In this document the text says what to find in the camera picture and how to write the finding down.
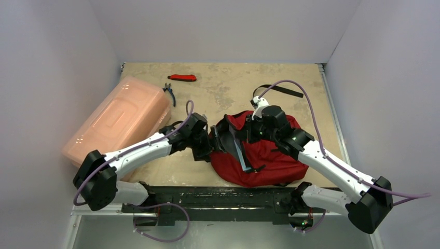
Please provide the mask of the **red student backpack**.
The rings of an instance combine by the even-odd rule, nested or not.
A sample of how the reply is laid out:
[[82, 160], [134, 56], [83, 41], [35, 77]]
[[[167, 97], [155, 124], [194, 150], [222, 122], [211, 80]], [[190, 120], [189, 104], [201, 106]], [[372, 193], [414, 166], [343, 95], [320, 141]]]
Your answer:
[[[224, 153], [211, 154], [211, 166], [224, 180], [244, 187], [265, 185], [286, 186], [305, 177], [309, 167], [298, 160], [278, 151], [274, 142], [258, 141], [247, 143], [243, 128], [246, 117], [252, 114], [244, 110], [237, 114], [225, 114], [216, 124]], [[236, 130], [235, 137], [240, 141], [246, 163], [253, 168], [251, 173], [242, 171], [239, 161], [234, 156], [231, 134], [228, 130], [232, 125]]]

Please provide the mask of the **light blue book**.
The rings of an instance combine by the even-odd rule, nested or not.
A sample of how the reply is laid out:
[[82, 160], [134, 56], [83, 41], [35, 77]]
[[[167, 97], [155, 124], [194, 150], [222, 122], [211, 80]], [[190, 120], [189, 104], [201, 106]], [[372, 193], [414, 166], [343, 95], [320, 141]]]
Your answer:
[[242, 171], [244, 173], [251, 173], [253, 171], [253, 168], [251, 166], [248, 166], [246, 163], [246, 157], [241, 149], [240, 141], [235, 137], [236, 130], [233, 128], [232, 125], [229, 125], [228, 130], [231, 134], [233, 149], [235, 150], [233, 154], [239, 161]]

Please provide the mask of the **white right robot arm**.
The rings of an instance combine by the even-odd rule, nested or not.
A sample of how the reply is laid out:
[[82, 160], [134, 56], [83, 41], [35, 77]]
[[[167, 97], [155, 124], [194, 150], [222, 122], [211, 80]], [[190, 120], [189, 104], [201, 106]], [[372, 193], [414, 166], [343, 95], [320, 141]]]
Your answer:
[[246, 116], [243, 128], [248, 142], [273, 142], [281, 153], [315, 169], [340, 190], [301, 184], [291, 197], [294, 209], [313, 207], [345, 215], [367, 234], [374, 233], [392, 210], [392, 185], [388, 179], [374, 179], [338, 158], [332, 159], [332, 154], [310, 133], [291, 126], [281, 107], [259, 107]]

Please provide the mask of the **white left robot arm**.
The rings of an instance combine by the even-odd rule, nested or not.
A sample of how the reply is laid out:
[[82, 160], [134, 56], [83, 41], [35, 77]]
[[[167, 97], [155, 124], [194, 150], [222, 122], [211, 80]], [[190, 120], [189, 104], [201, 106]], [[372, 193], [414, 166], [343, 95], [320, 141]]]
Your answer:
[[178, 127], [165, 126], [129, 147], [105, 154], [91, 151], [73, 179], [77, 189], [74, 205], [83, 204], [98, 211], [111, 203], [121, 203], [149, 212], [155, 198], [149, 194], [146, 184], [123, 182], [122, 178], [153, 160], [187, 148], [192, 150], [195, 161], [206, 162], [212, 152], [225, 150], [216, 126], [208, 127], [203, 116], [192, 113]]

